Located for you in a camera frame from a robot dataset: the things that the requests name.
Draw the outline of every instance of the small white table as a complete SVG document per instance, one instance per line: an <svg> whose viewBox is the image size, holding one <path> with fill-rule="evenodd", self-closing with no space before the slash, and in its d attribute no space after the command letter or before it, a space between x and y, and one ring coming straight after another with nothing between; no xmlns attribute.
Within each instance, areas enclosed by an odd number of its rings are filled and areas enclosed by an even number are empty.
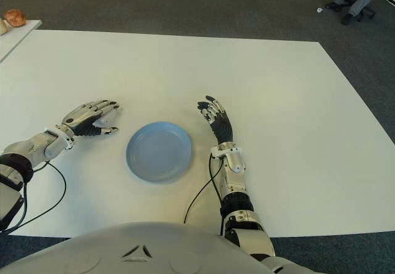
<svg viewBox="0 0 395 274"><path fill-rule="evenodd" d="M12 27L4 20L8 32L0 36L0 63L14 50L28 34L41 25L40 20L27 20L21 27Z"/></svg>

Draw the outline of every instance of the black cable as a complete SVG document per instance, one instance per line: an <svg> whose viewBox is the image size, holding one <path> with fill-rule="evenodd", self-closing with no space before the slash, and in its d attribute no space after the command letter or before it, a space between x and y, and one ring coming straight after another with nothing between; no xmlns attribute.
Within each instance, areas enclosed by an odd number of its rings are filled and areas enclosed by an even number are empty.
<svg viewBox="0 0 395 274"><path fill-rule="evenodd" d="M220 201L220 205L221 205L221 207L222 207L222 198L221 198L220 192L219 192L218 189L217 189L217 185L215 184L214 178L212 177L212 174L211 174L211 160L212 160L212 158L213 158L213 157L212 157L211 154L210 154L210 158L209 158L209 172L210 172L211 182L212 182L212 184L214 185L215 192L217 192L217 196L218 196L218 199L219 199L219 201ZM221 217L220 236L222 236L223 222L224 222L224 219L223 219L223 216L222 216L222 217Z"/></svg>
<svg viewBox="0 0 395 274"><path fill-rule="evenodd" d="M21 227L23 227L24 225L27 225L28 223L30 223L30 222L36 220L37 218L42 217L44 214L50 212L53 208L55 208L55 207L61 202L61 200L63 200L64 195L66 194L67 183L66 183L66 179L64 178L62 172L60 172L58 168L56 168L56 167L53 166L51 163L49 163L49 161L46 162L46 163L47 163L49 166L51 166L53 169L55 169L55 170L59 173L59 175L62 177L63 182L64 182L63 194L62 194L62 196L60 197L60 199L59 199L51 208L45 210L42 214L39 214L39 215L37 215L36 217L33 217L31 220L28 220L27 222L21 224L21 225L18 227L18 229L21 228Z"/></svg>
<svg viewBox="0 0 395 274"><path fill-rule="evenodd" d="M37 168L36 170L34 170L33 173L39 172L40 170L42 170L42 169L44 169L45 167L47 167L47 165L49 164L49 162L50 162L50 161L45 161L45 164L44 164L42 167Z"/></svg>
<svg viewBox="0 0 395 274"><path fill-rule="evenodd" d="M217 173L216 173L214 176L212 176L211 170L210 170L210 180L203 186L203 188L200 189L200 191L199 191L198 194L195 196L195 198L193 198L192 202L190 203L190 205L189 205L189 207L188 207L188 210L187 210L186 213L185 213L184 223L186 223L186 218L188 217L189 210L191 209L193 203L194 203L195 200L199 197L199 195L203 192L203 190L205 189L205 187L208 186L209 183L210 183L211 181L213 181L214 178L220 173L222 166L223 166L223 160L221 160L221 166L220 166L220 168L218 169Z"/></svg>
<svg viewBox="0 0 395 274"><path fill-rule="evenodd" d="M223 233L223 222L224 222L225 220L223 219L223 217L221 218L221 230L220 230L220 236L222 236L222 233Z"/></svg>
<svg viewBox="0 0 395 274"><path fill-rule="evenodd" d="M211 182L212 182L212 184L214 185L215 192L217 193L217 196L218 196L218 199L219 199L219 201L220 201L220 204L222 205L222 199L221 199L220 192L219 192L218 189L217 189L217 185L215 184L215 181L214 181L214 179L213 179L213 177L212 177L212 173L211 173L211 160L212 160L212 156L211 156L211 154L210 154L210 157L209 157L209 173L210 173L210 177L211 177Z"/></svg>

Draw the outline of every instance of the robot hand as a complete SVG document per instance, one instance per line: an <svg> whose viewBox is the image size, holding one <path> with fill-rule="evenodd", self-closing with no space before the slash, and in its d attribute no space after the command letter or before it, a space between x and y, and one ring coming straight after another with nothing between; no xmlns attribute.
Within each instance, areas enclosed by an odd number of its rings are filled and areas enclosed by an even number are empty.
<svg viewBox="0 0 395 274"><path fill-rule="evenodd" d="M208 121L218 140L218 145L222 143L233 141L232 126L230 125L227 112L221 103L211 96L206 96L209 102L198 102L198 109L200 109L204 118Z"/></svg>
<svg viewBox="0 0 395 274"><path fill-rule="evenodd" d="M77 107L66 115L62 124L69 127L76 136L112 134L118 131L118 128L99 128L95 127L93 123L118 107L119 105L115 101L100 100L89 102Z"/></svg>

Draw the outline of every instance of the wire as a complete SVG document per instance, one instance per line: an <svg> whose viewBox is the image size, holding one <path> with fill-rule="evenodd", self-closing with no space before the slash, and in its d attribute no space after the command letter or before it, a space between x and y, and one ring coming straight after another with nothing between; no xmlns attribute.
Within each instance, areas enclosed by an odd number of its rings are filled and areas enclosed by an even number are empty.
<svg viewBox="0 0 395 274"><path fill-rule="evenodd" d="M218 192L217 185L215 184L215 181L214 181L214 179L212 177L212 173L211 173L211 160L212 160L212 156L211 156L211 153L210 153L210 157L209 157L209 173L210 173L210 177L211 177L211 182L214 185L215 192L217 192L218 199L220 201L220 204L222 205L222 199L221 199L220 192Z"/></svg>
<svg viewBox="0 0 395 274"><path fill-rule="evenodd" d="M197 195L195 196L195 198L193 198L192 202L190 203L190 205L189 205L189 207L188 207L188 210L187 210L186 213L185 213L184 223L186 223L186 218L188 217L189 210L191 209L193 203L194 203L195 200L199 197L199 195L203 192L203 190L206 188L206 186L208 186L209 183L210 183L211 181L213 181L214 178L220 173L222 166L223 166L223 160L221 160L221 166L220 166L220 168L218 169L217 173L216 173L214 176L212 176L211 170L210 170L210 180L203 186L203 188L200 189L200 191L197 193Z"/></svg>
<svg viewBox="0 0 395 274"><path fill-rule="evenodd" d="M45 167L47 167L47 165L49 163L50 163L50 161L45 161L45 164L42 167L37 168L36 170L34 170L33 173L39 172L40 170L44 169Z"/></svg>
<svg viewBox="0 0 395 274"><path fill-rule="evenodd" d="M53 169L55 169L55 170L59 173L59 175L62 177L63 182L64 182L63 194L62 194L62 196L60 197L60 199L59 199L52 207L50 207L49 209L45 210L42 214L39 214L39 215L37 215L36 217L33 217L31 220L28 220L27 222L21 224L21 225L18 227L18 229L21 228L21 227L23 227L24 225L27 225L28 223L30 223L30 222L36 220L37 218L42 217L44 214L50 212L53 208L55 208L55 207L61 202L61 200L63 200L64 195L66 194L67 183L66 183L66 179L64 178L62 172L60 172L58 168L56 168L56 167L53 166L51 163L49 163L49 161L47 162L47 164L48 164L49 166L51 166Z"/></svg>
<svg viewBox="0 0 395 274"><path fill-rule="evenodd" d="M37 215L36 217L33 217L31 220L28 220L27 222L22 223L23 220L25 219L26 212L27 212L27 183L25 183L25 185L23 186L23 198L25 199L24 207L23 207L23 215L22 215L22 217L20 218L19 222L18 222L15 226L13 226L12 228L6 229L6 230L3 231L3 232L0 232L0 236L1 236L1 235L8 235L9 233L11 233L11 232L13 232L13 231L15 231L15 230L18 230L19 228L23 227L24 225L27 225L28 223L30 223L30 222L36 220L37 218L42 217L44 214L50 212L53 208L55 208L55 207L61 202L61 200L63 200L64 195L66 194L67 184L66 184L66 179L64 178L62 172L60 172L58 168L56 168L56 167L53 166L51 163L49 163L49 161L47 161L47 162L45 162L45 164L44 164L42 167L40 167L40 168L34 170L34 173L36 173L36 172L42 170L42 169L45 168L47 165L50 165L53 169L55 169L55 170L60 174L60 176L61 176L62 179L63 179L63 182L64 182L64 190L63 190L62 196L60 197L60 199L59 199L51 208L45 210L42 214L39 214L39 215Z"/></svg>
<svg viewBox="0 0 395 274"><path fill-rule="evenodd" d="M213 186L214 186L215 192L217 192L217 196L218 196L218 199L219 199L219 201L220 201L220 205L221 205L221 207L222 207L222 198L221 198L220 192L218 192L217 185L215 184L214 178L212 177L212 173L211 173L211 160L212 160L212 158L213 158L213 157L212 157L211 154L210 154L210 158L209 158L209 172L210 172L211 182L212 182L212 184L213 184ZM220 236L222 236L223 222L224 222L224 219L223 219L223 216L221 216Z"/></svg>

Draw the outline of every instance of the black joint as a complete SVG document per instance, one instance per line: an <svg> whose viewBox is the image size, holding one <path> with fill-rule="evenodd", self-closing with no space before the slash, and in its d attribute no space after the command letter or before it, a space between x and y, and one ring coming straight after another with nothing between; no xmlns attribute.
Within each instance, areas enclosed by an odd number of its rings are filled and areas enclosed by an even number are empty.
<svg viewBox="0 0 395 274"><path fill-rule="evenodd" d="M256 222L237 222L234 217L230 217L225 224L225 232L233 229L264 231L262 226Z"/></svg>
<svg viewBox="0 0 395 274"><path fill-rule="evenodd" d="M227 194L222 201L221 215L226 217L230 213L237 210L250 210L254 211L254 206L252 205L249 196L246 193L235 192Z"/></svg>
<svg viewBox="0 0 395 274"><path fill-rule="evenodd" d="M34 171L30 161L20 154L4 154L0 156L0 164L18 171L25 184L33 177Z"/></svg>
<svg viewBox="0 0 395 274"><path fill-rule="evenodd" d="M9 186L10 188L20 191L23 188L23 183L20 182L18 184L15 184L12 180L10 180L8 177L2 176L0 174L0 183L4 183L6 186Z"/></svg>
<svg viewBox="0 0 395 274"><path fill-rule="evenodd" d="M0 231L5 230L14 216L18 213L19 209L22 207L23 204L23 198L20 196L18 201L14 204L14 206L11 208L10 211L0 220Z"/></svg>

